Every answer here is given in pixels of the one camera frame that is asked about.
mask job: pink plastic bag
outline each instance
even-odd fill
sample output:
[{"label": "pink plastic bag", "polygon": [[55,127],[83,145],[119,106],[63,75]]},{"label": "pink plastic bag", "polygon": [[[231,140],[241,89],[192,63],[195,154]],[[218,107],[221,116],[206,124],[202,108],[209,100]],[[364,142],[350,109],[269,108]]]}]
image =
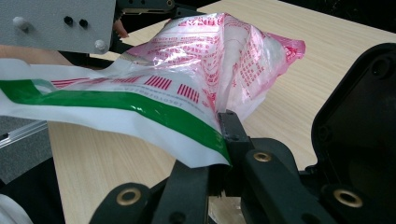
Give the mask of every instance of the pink plastic bag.
[{"label": "pink plastic bag", "polygon": [[212,103],[206,106],[215,113],[230,109],[245,119],[304,52],[304,41],[264,33],[219,13],[169,21],[147,44],[122,58],[159,69],[190,66]]}]

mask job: wooden table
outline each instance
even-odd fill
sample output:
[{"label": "wooden table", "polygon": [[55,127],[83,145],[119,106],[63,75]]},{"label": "wooden table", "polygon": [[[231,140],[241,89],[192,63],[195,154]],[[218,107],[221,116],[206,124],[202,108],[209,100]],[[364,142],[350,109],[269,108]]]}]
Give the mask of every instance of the wooden table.
[{"label": "wooden table", "polygon": [[[251,137],[272,137],[288,146],[299,169],[317,161],[310,140],[312,121],[349,67],[368,48],[396,42],[395,34],[274,0],[224,0],[200,10],[228,12],[263,31],[305,41],[304,58],[277,80],[243,123]],[[135,32],[126,42],[144,43],[162,26]],[[154,186],[170,174],[175,161],[161,149],[122,134],[51,122],[49,135],[67,223],[88,223],[99,203],[122,183]],[[237,200],[210,203],[220,223],[243,222]]]}]

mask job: plastic bag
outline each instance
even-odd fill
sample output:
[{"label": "plastic bag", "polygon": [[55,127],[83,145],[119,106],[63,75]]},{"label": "plastic bag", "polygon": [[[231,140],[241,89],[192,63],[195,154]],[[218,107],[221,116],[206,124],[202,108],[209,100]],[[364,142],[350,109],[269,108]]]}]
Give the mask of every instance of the plastic bag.
[{"label": "plastic bag", "polygon": [[0,60],[0,114],[137,136],[190,167],[229,164],[217,112],[244,119],[303,55],[303,41],[225,13],[184,18],[102,71]]}]

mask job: white fabric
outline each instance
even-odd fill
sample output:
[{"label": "white fabric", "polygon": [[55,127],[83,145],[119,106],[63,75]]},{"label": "white fabric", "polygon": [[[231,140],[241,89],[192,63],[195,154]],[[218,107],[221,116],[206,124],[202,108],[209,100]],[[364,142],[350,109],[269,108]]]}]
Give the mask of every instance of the white fabric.
[{"label": "white fabric", "polygon": [[1,224],[33,224],[32,220],[14,200],[0,194]]}]

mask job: gray carpet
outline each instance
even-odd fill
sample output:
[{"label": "gray carpet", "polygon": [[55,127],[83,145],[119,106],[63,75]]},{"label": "gray carpet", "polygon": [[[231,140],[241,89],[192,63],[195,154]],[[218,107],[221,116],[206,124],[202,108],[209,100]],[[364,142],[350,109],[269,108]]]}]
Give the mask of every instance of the gray carpet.
[{"label": "gray carpet", "polygon": [[[31,122],[33,120],[0,116],[0,134],[9,133]],[[8,183],[51,156],[47,129],[2,147],[0,148],[0,179]]]}]

